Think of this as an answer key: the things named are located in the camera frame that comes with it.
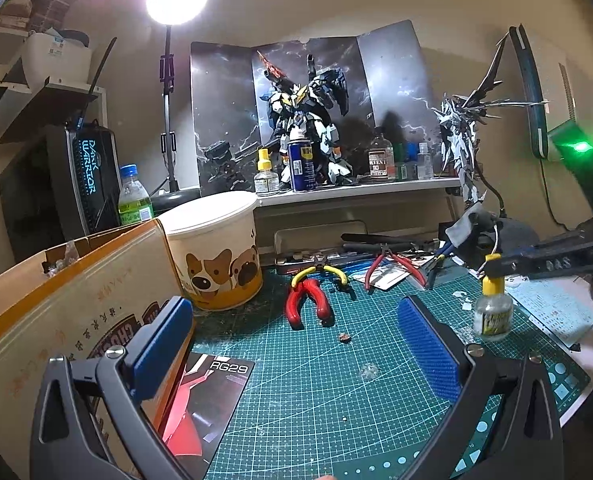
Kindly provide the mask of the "blue WD-40 spray can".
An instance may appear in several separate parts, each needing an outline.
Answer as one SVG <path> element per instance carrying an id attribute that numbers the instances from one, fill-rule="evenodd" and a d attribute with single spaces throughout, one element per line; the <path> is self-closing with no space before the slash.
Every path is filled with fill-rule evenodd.
<path id="1" fill-rule="evenodd" d="M 288 142 L 291 188 L 294 192 L 312 191 L 316 186 L 312 141 L 303 129 L 294 128 Z"/>

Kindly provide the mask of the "clear solvent bottle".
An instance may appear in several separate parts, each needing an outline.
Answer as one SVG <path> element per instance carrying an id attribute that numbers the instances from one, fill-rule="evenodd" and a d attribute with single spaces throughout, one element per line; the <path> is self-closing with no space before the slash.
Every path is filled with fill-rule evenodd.
<path id="1" fill-rule="evenodd" d="M 368 148 L 369 177 L 373 180 L 394 181 L 395 162 L 392 143 L 383 129 L 377 127 Z"/>

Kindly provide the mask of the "white desk shelf riser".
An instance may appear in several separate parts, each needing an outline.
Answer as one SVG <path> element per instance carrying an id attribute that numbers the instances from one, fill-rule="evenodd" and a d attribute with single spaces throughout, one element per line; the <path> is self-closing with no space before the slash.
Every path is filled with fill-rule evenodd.
<path id="1" fill-rule="evenodd" d="M 262 255 L 274 252 L 280 230 L 361 222 L 374 234 L 417 236 L 438 232 L 465 206 L 456 178 L 362 184 L 261 197 L 254 210 Z"/>

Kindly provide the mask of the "green paint jar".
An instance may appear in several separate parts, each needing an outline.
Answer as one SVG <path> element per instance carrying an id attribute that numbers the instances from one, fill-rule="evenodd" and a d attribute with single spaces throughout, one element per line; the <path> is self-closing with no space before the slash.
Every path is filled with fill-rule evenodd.
<path id="1" fill-rule="evenodd" d="M 417 180 L 418 145 L 414 142 L 395 143 L 393 152 L 397 181 Z"/>

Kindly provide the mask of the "dog print paper bucket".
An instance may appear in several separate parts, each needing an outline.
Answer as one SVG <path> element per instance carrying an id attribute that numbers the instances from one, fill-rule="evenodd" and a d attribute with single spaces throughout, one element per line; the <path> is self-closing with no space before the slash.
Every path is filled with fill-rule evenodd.
<path id="1" fill-rule="evenodd" d="M 196 308 L 234 309 L 261 290 L 257 204 L 254 193 L 231 191 L 192 200 L 159 217 L 182 289 Z"/>

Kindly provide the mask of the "white printer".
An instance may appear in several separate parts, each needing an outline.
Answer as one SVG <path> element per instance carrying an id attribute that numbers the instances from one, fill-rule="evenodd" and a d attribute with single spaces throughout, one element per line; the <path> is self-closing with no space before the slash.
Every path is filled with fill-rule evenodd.
<path id="1" fill-rule="evenodd" d="M 37 90 L 51 77 L 66 82 L 86 82 L 91 50 L 73 40 L 35 32 L 25 39 L 20 60 L 27 85 Z"/>

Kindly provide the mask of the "yellow cap bottle on shelf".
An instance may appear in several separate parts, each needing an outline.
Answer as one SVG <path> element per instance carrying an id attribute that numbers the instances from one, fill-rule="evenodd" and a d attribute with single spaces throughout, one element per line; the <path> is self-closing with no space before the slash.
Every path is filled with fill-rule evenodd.
<path id="1" fill-rule="evenodd" d="M 272 195 L 279 192 L 278 174 L 272 170 L 267 148 L 257 152 L 257 173 L 254 176 L 254 190 L 258 196 Z"/>

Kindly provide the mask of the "red handled nippers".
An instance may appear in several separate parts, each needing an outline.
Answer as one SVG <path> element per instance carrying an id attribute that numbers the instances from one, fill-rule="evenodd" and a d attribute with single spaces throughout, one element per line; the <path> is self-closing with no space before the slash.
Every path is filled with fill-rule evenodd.
<path id="1" fill-rule="evenodd" d="M 382 249 L 377 258 L 365 272 L 363 277 L 364 289 L 369 292 L 371 289 L 389 290 L 411 278 L 421 287 L 425 287 L 427 279 L 411 259 L 392 252 L 390 249 Z"/>

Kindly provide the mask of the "green cutting mat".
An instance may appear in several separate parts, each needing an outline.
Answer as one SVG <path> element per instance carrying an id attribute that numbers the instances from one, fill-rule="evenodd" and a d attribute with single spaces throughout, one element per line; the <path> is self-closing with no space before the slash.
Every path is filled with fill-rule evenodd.
<path id="1" fill-rule="evenodd" d="M 397 324 L 397 306 L 416 285 L 325 289 L 329 326 L 304 304 L 303 326 L 292 330 L 286 283 L 272 273 L 249 304 L 200 315 L 194 350 L 254 365 L 208 478 L 395 479 L 441 422 L 447 403 Z"/>

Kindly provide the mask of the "blue handled pliers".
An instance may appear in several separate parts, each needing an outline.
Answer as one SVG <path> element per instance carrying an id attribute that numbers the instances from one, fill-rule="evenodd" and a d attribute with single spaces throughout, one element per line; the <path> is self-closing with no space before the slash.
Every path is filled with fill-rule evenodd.
<path id="1" fill-rule="evenodd" d="M 453 251 L 454 245 L 451 242 L 446 242 L 432 257 L 432 259 L 425 264 L 425 270 L 423 273 L 425 274 L 426 284 L 423 285 L 424 289 L 433 289 L 438 274 L 442 271 L 445 261 L 450 255 L 452 255 Z"/>

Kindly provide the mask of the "dark robot model figure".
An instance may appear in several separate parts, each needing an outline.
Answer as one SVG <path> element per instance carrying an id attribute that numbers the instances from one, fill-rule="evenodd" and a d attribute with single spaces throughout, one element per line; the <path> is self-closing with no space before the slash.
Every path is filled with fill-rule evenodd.
<path id="1" fill-rule="evenodd" d="M 319 185 L 354 185 L 353 167 L 342 155 L 339 131 L 330 117 L 333 107 L 338 107 L 341 115 L 349 111 L 349 89 L 344 70 L 340 67 L 318 70 L 315 58 L 310 54 L 307 57 L 307 82 L 296 84 L 264 54 L 258 57 L 270 83 L 269 92 L 261 96 L 272 129 L 266 145 L 279 148 L 281 185 L 291 188 L 288 142 L 294 128 L 303 129 L 312 141 L 315 188 Z"/>

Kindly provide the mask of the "yellow cap glue bottle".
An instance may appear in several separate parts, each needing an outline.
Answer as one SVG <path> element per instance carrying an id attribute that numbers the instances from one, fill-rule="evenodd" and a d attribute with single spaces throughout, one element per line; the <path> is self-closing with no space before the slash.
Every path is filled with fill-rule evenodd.
<path id="1" fill-rule="evenodd" d="M 513 298 L 505 292 L 505 278 L 482 278 L 482 295 L 473 308 L 473 330 L 482 339 L 502 340 L 511 332 Z"/>

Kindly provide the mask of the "RG29 manual booklet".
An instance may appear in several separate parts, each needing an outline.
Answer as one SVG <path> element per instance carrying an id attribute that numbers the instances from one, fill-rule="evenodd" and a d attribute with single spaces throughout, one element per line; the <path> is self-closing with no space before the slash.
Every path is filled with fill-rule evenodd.
<path id="1" fill-rule="evenodd" d="M 206 476 L 253 369 L 251 361 L 188 354 L 162 438 L 191 478 Z"/>

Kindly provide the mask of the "grey cloth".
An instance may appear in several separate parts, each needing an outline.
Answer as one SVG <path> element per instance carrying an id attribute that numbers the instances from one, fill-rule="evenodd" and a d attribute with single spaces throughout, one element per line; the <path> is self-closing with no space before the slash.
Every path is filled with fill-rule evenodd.
<path id="1" fill-rule="evenodd" d="M 491 252 L 510 256 L 539 242 L 539 236 L 531 226 L 497 217 L 481 203 L 467 209 L 453 226 L 445 230 L 445 235 L 454 246 L 454 254 L 472 270 L 479 269 Z"/>

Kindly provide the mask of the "green drink bottle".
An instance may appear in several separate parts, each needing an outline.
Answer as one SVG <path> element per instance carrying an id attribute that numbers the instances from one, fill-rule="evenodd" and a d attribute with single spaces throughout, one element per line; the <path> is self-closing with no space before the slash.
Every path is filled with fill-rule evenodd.
<path id="1" fill-rule="evenodd" d="M 150 196 L 141 184 L 137 166 L 120 168 L 122 188 L 118 196 L 118 216 L 122 226 L 149 221 L 154 217 Z"/>

